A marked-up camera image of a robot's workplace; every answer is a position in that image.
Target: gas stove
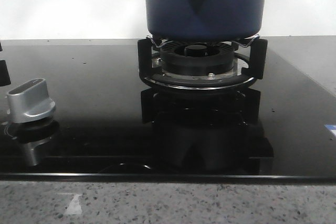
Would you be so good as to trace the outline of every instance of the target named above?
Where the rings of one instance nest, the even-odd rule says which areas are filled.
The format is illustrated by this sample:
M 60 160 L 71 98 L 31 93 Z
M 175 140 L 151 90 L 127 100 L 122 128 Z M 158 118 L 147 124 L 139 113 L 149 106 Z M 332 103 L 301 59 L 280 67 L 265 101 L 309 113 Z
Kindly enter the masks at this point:
M 247 75 L 243 69 L 251 65 L 240 56 L 246 52 L 232 51 L 229 43 L 175 41 L 152 51 L 150 39 L 140 40 L 139 47 L 136 40 L 52 43 L 3 43 L 0 55 L 11 84 L 0 87 L 1 179 L 336 181 L 330 128 L 336 98 L 272 50 L 265 70 L 262 64 L 262 80 L 254 76 L 246 85 L 212 86 L 203 93 L 190 83 L 212 85 Z M 176 48 L 196 60 L 196 55 L 229 55 L 230 63 L 182 70 L 193 75 L 179 72 L 165 59 Z M 148 56 L 139 62 L 141 78 L 137 56 Z M 169 85 L 176 80 L 188 85 L 181 92 L 166 86 L 164 77 L 172 80 Z M 11 122 L 6 93 L 36 78 L 46 80 L 56 110 L 35 122 Z

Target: gas burner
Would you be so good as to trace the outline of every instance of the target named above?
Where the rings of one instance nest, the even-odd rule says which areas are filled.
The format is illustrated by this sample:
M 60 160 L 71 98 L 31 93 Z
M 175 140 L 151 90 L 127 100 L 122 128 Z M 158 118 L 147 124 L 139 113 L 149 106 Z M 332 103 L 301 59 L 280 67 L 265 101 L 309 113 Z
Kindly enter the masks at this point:
M 156 42 L 150 38 L 139 40 L 138 53 L 141 80 L 158 90 L 221 94 L 246 88 L 262 79 L 264 73 L 267 50 L 264 39 L 244 39 L 233 41 L 231 45 L 223 42 Z M 249 57 L 235 52 L 239 45 L 250 46 Z

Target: pot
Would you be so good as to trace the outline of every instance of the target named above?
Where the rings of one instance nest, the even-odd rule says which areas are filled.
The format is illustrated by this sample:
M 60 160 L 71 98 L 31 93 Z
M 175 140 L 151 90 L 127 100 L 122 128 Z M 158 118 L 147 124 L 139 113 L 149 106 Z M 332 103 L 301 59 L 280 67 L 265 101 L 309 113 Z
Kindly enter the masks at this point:
M 156 38 L 230 41 L 261 28 L 264 0 L 146 0 L 148 30 Z

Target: black glass cooktop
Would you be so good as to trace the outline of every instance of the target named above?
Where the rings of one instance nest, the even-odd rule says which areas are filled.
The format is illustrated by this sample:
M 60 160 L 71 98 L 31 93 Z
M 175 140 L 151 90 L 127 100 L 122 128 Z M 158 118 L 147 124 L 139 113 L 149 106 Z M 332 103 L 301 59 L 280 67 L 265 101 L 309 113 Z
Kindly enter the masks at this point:
M 1 179 L 336 182 L 336 98 L 281 57 L 248 89 L 190 98 L 143 84 L 123 44 L 3 46 Z M 9 122 L 6 92 L 35 78 L 54 116 Z

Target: countertop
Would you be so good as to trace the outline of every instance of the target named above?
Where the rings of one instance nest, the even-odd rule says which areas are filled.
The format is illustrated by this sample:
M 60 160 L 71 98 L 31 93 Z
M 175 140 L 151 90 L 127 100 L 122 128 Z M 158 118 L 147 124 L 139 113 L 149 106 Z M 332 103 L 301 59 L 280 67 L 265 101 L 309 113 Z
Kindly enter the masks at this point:
M 267 39 L 269 50 L 336 95 L 336 48 L 332 47 L 336 36 Z M 3 47 L 25 43 L 2 41 Z M 69 41 L 35 43 L 59 45 Z M 76 40 L 76 43 L 110 45 L 121 41 Z M 297 51 L 292 50 L 293 45 L 297 45 Z M 335 186 L 2 181 L 0 190 L 0 223 L 334 223 L 336 220 Z

